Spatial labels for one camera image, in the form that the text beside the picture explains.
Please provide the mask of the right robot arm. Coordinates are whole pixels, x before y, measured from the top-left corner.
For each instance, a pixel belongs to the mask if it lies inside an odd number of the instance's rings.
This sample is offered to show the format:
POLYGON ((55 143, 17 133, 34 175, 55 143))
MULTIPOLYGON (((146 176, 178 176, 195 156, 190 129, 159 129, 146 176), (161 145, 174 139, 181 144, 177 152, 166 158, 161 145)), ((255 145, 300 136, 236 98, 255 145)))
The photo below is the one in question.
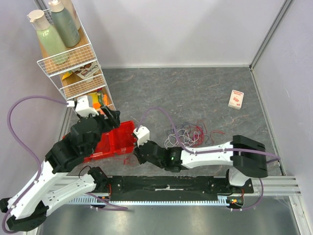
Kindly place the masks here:
POLYGON ((242 135, 232 141, 209 147, 160 147, 154 141, 146 141, 135 147, 134 155, 140 164, 149 162, 170 172, 181 172, 208 165, 226 165, 224 187, 234 193, 251 178, 268 177, 265 145, 242 135))

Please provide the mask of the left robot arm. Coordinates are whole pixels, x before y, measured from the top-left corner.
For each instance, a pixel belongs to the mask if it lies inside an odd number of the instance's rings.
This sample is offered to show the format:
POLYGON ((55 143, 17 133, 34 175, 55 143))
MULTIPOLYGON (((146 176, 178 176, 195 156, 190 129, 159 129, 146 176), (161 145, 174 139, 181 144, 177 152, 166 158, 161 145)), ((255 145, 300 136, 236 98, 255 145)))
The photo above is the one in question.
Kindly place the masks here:
POLYGON ((1 199, 0 210, 5 213, 2 228, 6 233, 31 231, 79 195, 106 190, 107 176, 101 168, 92 167, 77 181, 51 191, 52 186, 94 153, 102 134, 120 126, 120 111, 106 106, 101 109, 102 115, 81 117, 70 132, 53 145, 40 170, 16 196, 1 199))

